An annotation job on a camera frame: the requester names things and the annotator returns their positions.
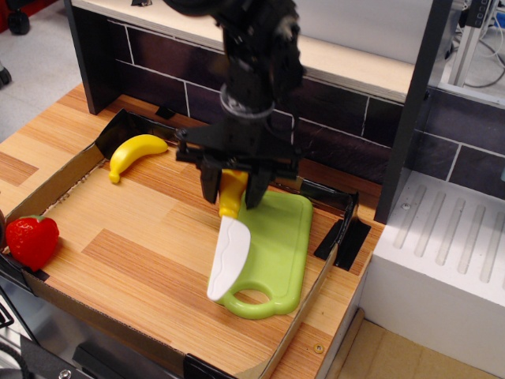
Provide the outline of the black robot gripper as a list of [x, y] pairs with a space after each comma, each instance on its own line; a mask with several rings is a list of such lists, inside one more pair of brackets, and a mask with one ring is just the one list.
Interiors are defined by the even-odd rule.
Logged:
[[202, 194], [211, 204], [218, 197], [223, 168], [249, 172], [245, 205], [253, 209], [272, 178], [297, 177], [301, 151], [273, 127], [273, 101], [264, 107], [248, 107], [230, 94], [219, 99], [222, 120], [176, 132], [176, 159], [200, 168]]

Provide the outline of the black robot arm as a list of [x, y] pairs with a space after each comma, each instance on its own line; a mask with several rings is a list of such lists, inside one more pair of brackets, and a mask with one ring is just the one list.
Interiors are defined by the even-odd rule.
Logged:
[[270, 183], [294, 179], [303, 156], [290, 131], [274, 126], [271, 115], [284, 105], [294, 118], [290, 94], [305, 69], [297, 46], [300, 28], [292, 1], [169, 1], [188, 17], [212, 17], [223, 30], [226, 82], [220, 90], [224, 118], [176, 133], [179, 161], [200, 171], [204, 199], [215, 203], [224, 170], [248, 175], [245, 204], [259, 205]]

